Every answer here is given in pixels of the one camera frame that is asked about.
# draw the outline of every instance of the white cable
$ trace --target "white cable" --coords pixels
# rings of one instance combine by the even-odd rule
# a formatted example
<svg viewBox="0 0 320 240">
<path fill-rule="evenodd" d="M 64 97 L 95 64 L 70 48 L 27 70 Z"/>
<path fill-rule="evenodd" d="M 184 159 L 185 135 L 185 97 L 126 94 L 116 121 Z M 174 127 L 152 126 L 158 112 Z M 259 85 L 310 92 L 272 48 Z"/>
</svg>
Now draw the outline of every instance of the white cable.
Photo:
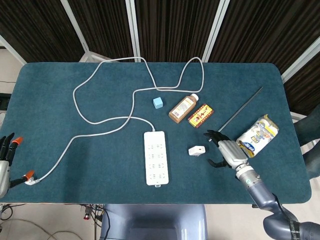
<svg viewBox="0 0 320 240">
<path fill-rule="evenodd" d="M 83 116 L 83 114 L 81 113 L 79 107 L 78 107 L 78 104 L 77 104 L 77 100 L 76 100 L 76 91 L 81 87 L 83 86 L 84 84 L 86 84 L 88 81 L 90 81 L 92 79 L 92 77 L 96 74 L 96 72 L 98 71 L 98 69 L 100 68 L 100 66 L 103 64 L 103 63 L 106 63 L 106 62 L 114 62 L 114 61 L 119 61 L 119 60 L 129 60 L 129 59 L 141 59 L 144 61 L 145 63 L 145 66 L 146 66 L 146 69 L 147 71 L 149 72 L 149 75 L 152 79 L 152 82 L 153 82 L 153 85 L 154 87 L 148 87 L 148 88 L 141 88 L 141 89 L 137 89 L 135 91 L 133 91 L 132 93 L 132 106 L 131 106 L 131 111 L 130 111 L 130 114 L 129 116 L 118 116 L 118 117 L 112 117 L 112 118 L 107 118 L 105 120 L 102 120 L 102 121 L 98 121 L 98 122 L 92 122 L 88 119 L 86 119 L 85 116 Z M 184 75 L 184 72 L 187 68 L 187 66 L 189 65 L 189 63 L 193 60 L 198 60 L 200 62 L 200 65 L 201 65 L 201 70 L 202 70 L 202 80 L 201 80 L 201 87 L 199 88 L 199 90 L 196 90 L 196 91 L 190 91 L 190 90 L 174 90 L 176 88 L 179 87 L 181 81 L 182 81 L 182 77 Z M 142 91 L 147 91 L 147 90 L 157 90 L 157 91 L 163 91 L 163 92 L 181 92 L 181 93 L 199 93 L 202 88 L 204 87 L 204 82 L 205 82 L 205 70 L 204 70 L 204 66 L 203 66 L 203 63 L 201 62 L 201 59 L 199 57 L 193 57 L 191 58 L 183 67 L 182 69 L 182 72 L 181 72 L 181 75 L 180 75 L 180 78 L 179 78 L 179 81 L 177 83 L 176 86 L 160 86 L 158 87 L 157 84 L 156 84 L 156 81 L 154 79 L 154 76 L 152 75 L 151 71 L 150 71 L 150 68 L 147 64 L 147 61 L 143 58 L 143 57 L 139 57 L 139 56 L 136 56 L 136 57 L 124 57 L 124 58 L 117 58 L 117 59 L 108 59 L 108 60 L 104 60 L 102 62 L 100 62 L 100 64 L 96 67 L 96 69 L 93 71 L 93 73 L 91 74 L 91 76 L 85 80 L 83 83 L 79 84 L 74 90 L 73 90 L 73 93 L 72 93 L 72 96 L 73 96 L 73 102 L 74 102 L 74 105 L 75 105 L 75 108 L 77 110 L 77 112 L 79 113 L 79 115 L 81 116 L 81 118 L 83 120 L 85 120 L 87 123 L 89 124 L 92 124 L 92 125 L 98 125 L 98 124 L 102 124 L 102 123 L 105 123 L 105 122 L 108 122 L 108 121 L 111 121 L 111 120 L 117 120 L 117 119 L 126 119 L 126 121 L 121 125 L 119 126 L 118 128 L 116 129 L 113 129 L 111 131 L 107 131 L 107 132 L 102 132 L 102 133 L 95 133 L 95 134 L 86 134 L 86 135 L 76 135 L 74 136 L 73 138 L 71 138 L 71 140 L 69 141 L 69 143 L 67 144 L 67 146 L 65 147 L 64 151 L 62 152 L 61 156 L 59 157 L 58 161 L 55 163 L 55 165 L 50 169 L 50 171 L 48 171 L 43 177 L 39 178 L 39 179 L 30 179 L 29 181 L 26 181 L 25 183 L 27 185 L 34 185 L 34 184 L 37 184 L 39 183 L 40 181 L 42 181 L 43 179 L 45 179 L 47 176 L 49 176 L 53 170 L 55 170 L 55 168 L 58 166 L 58 164 L 60 163 L 60 161 L 62 160 L 62 158 L 64 157 L 64 155 L 66 154 L 68 148 L 70 147 L 71 143 L 73 142 L 73 140 L 77 139 L 77 138 L 84 138 L 84 137 L 96 137 L 96 136 L 102 136 L 102 135 L 107 135 L 107 134 L 111 134 L 111 133 L 114 133 L 114 132 L 117 132 L 119 130 L 121 130 L 128 122 L 130 119 L 137 119 L 137 120 L 141 120 L 141 121 L 144 121 L 146 123 L 148 123 L 151 127 L 152 127 L 152 131 L 155 131 L 155 127 L 152 125 L 151 122 L 149 122 L 148 120 L 145 120 L 143 118 L 139 118 L 139 117 L 134 117 L 132 116 L 133 112 L 134 112 L 134 108 L 135 108 L 135 93 L 137 92 L 142 92 Z"/>
</svg>

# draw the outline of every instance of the teal tablecloth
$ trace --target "teal tablecloth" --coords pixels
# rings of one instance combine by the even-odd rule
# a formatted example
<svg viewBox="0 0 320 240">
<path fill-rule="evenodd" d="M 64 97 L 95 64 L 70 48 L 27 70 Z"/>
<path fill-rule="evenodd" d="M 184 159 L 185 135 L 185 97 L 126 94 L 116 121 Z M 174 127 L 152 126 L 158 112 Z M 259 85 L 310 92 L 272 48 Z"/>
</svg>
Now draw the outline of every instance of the teal tablecloth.
<svg viewBox="0 0 320 240">
<path fill-rule="evenodd" d="M 30 169 L 43 176 L 56 163 L 69 140 L 79 134 L 101 133 L 124 120 L 90 125 L 78 115 L 74 88 L 86 80 L 97 63 L 40 62 L 25 65 L 18 77 L 0 136 L 15 132 L 23 136 L 11 168 L 11 179 Z M 175 86 L 184 63 L 150 63 L 158 86 Z M 205 83 L 196 108 L 207 103 L 214 114 L 199 128 L 187 119 L 176 124 L 169 111 L 187 93 L 138 92 L 134 116 L 151 121 L 166 136 L 169 184 L 148 186 L 145 177 L 144 132 L 151 127 L 132 119 L 116 133 L 76 139 L 56 170 L 33 186 L 21 184 L 1 200 L 19 203 L 112 203 L 112 204 L 235 204 L 252 203 L 230 168 L 211 167 L 207 158 L 222 156 L 203 133 L 217 130 L 252 96 L 262 92 L 222 131 L 236 139 L 259 117 L 269 117 L 279 126 L 278 136 L 250 164 L 261 174 L 282 203 L 302 203 L 311 189 L 292 124 L 278 69 L 269 63 L 205 63 Z M 197 90 L 201 85 L 199 63 L 187 68 L 180 89 Z M 144 63 L 104 63 L 94 78 L 80 88 L 76 98 L 82 113 L 97 122 L 126 116 L 132 92 L 152 87 Z M 153 99 L 164 106 L 155 109 Z M 207 153 L 188 155 L 188 148 L 204 145 Z"/>
</svg>

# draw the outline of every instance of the metal rod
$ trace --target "metal rod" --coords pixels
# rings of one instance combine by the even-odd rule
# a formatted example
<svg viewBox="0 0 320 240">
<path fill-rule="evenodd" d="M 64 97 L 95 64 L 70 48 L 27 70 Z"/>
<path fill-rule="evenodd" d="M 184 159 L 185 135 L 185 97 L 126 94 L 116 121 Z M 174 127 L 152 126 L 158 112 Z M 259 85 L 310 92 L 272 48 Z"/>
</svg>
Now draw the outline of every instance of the metal rod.
<svg viewBox="0 0 320 240">
<path fill-rule="evenodd" d="M 248 105 L 248 103 L 250 103 L 251 100 L 254 99 L 255 96 L 258 95 L 258 93 L 261 92 L 261 90 L 262 90 L 263 88 L 264 88 L 263 86 L 260 87 L 260 88 L 258 89 L 258 91 L 256 91 L 255 94 L 253 94 L 252 97 L 250 97 L 250 98 L 248 99 L 248 101 L 246 101 L 246 102 L 229 118 L 229 120 L 226 121 L 226 123 L 223 124 L 222 127 L 220 127 L 220 129 L 218 130 L 218 132 L 221 132 L 221 131 L 241 112 L 241 110 L 244 109 L 244 108 Z"/>
</svg>

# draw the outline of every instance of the power strip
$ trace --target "power strip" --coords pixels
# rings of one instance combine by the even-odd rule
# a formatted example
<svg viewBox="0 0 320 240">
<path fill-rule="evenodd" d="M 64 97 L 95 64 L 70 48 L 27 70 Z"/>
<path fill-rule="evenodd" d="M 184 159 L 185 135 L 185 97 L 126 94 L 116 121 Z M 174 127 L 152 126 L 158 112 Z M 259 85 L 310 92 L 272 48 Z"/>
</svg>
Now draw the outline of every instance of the power strip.
<svg viewBox="0 0 320 240">
<path fill-rule="evenodd" d="M 163 131 L 144 133 L 145 177 L 149 186 L 169 183 L 166 139 Z"/>
</svg>

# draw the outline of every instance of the small blue block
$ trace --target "small blue block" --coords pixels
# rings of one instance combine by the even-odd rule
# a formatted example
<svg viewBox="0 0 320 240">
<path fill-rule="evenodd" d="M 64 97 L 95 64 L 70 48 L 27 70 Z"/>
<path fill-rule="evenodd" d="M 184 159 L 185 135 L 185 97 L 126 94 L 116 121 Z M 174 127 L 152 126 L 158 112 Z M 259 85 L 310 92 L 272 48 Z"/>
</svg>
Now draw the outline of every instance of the small blue block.
<svg viewBox="0 0 320 240">
<path fill-rule="evenodd" d="M 157 97 L 157 98 L 153 99 L 153 105 L 154 105 L 155 109 L 162 108 L 164 106 L 164 103 L 162 102 L 161 97 Z"/>
</svg>

